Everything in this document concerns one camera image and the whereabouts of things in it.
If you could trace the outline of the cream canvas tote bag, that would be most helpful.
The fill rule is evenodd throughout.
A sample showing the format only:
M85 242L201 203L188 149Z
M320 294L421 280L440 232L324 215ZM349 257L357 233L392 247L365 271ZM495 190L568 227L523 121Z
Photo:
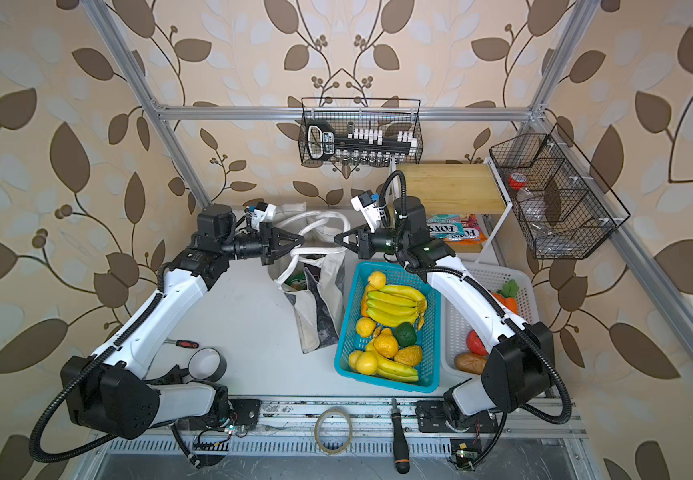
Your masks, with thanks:
M274 261L268 275L292 306L303 354L338 344L344 317L344 257L336 235L351 224L336 210L282 205L272 223L304 238L304 245Z

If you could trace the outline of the Fox's candy bag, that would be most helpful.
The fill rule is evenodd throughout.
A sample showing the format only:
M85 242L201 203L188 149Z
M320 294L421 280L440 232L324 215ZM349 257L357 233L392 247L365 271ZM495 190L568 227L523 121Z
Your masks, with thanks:
M462 245L484 244L487 240L473 214L469 215L434 215L427 220L431 236L447 243Z

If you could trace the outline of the banana bunch upper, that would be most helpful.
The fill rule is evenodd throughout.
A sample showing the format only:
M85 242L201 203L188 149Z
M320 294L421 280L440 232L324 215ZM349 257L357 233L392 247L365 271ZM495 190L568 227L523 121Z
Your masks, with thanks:
M428 308L426 297L417 289L404 285L386 285L378 289L368 285L360 302L362 318L383 327L416 324Z

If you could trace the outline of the small yellow lemon left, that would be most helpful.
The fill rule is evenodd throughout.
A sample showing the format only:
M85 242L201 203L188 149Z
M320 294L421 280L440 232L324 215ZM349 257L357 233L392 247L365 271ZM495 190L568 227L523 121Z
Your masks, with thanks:
M355 324L355 331L361 338L370 338L376 330L376 323L368 318L362 317Z

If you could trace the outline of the black socket tool set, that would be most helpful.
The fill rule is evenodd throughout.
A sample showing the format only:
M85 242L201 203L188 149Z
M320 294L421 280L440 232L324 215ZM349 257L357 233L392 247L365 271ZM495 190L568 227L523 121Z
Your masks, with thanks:
M417 163L422 141L412 130L394 134L373 126L358 127L354 121L336 125L326 120L308 120L300 127L298 149L304 164L343 163L388 166Z

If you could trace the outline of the yellow textured fruit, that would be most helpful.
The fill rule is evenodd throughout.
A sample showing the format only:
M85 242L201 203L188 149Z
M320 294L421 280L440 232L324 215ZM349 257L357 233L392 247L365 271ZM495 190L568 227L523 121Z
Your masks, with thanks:
M376 352L387 359L392 359L399 351L399 343L390 330L383 330L373 341Z

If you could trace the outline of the white wooden two-tier shelf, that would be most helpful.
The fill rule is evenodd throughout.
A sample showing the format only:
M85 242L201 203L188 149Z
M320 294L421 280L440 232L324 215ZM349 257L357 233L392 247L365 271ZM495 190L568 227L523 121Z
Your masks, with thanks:
M404 174L407 193L417 197L428 214L475 214L485 242L456 251L478 263L504 266L496 236L513 203L490 159L482 164L404 163L391 169Z

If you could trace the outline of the yellow lemon bottom left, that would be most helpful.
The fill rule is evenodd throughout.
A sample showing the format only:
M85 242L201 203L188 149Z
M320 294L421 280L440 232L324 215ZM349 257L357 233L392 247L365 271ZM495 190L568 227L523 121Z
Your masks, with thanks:
M378 356L371 351L355 350L348 357L348 365L356 373L374 376L378 372Z

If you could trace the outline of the black tape roll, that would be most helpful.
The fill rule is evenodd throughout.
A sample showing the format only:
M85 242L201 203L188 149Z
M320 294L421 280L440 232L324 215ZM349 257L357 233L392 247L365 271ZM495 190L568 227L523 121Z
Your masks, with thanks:
M188 375L194 380L218 382L226 374L226 358L216 348L202 348L190 358Z

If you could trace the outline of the banana lower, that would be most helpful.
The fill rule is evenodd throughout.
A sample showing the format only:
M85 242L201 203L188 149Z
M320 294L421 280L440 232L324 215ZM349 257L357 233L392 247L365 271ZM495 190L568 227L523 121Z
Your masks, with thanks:
M374 352L378 356L378 376L392 381L415 383L419 380L419 374L413 367L402 365L393 360L389 360L378 354L374 349L367 351Z

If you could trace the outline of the brown potato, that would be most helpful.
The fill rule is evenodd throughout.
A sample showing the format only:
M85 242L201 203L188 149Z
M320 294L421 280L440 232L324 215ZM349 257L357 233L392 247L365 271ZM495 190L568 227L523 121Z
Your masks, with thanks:
M487 363L487 358L471 352L459 354L454 359L455 368L459 371L481 375Z

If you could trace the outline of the orange carrot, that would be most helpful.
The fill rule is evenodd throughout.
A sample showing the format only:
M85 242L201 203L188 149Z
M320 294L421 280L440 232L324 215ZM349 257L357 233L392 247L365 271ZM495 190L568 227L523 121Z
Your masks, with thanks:
M509 280L505 282L500 290L498 290L497 295L499 301L514 314L519 314L519 308L517 304L517 294L519 292L519 286L515 280Z

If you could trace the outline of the clear tape roll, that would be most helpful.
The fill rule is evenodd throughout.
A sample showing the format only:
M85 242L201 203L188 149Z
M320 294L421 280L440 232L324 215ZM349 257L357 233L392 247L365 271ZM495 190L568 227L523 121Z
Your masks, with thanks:
M326 455L348 452L353 440L351 416L340 407L332 407L318 416L314 424L314 441Z

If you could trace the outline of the plastic bottle red cap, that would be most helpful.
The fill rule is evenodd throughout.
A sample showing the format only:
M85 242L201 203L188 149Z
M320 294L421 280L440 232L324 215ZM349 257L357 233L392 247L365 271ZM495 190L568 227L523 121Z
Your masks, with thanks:
M529 189L527 176L520 172L510 174L507 183L514 193L515 215L522 232L534 240L552 236L543 192Z

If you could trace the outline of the black handled screwdriver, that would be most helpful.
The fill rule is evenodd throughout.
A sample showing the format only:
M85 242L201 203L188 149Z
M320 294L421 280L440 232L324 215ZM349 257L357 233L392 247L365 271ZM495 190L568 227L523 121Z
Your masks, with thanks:
M401 412L395 398L391 400L390 418L393 433L392 452L394 467L399 474L408 474L410 470L409 447L402 427Z

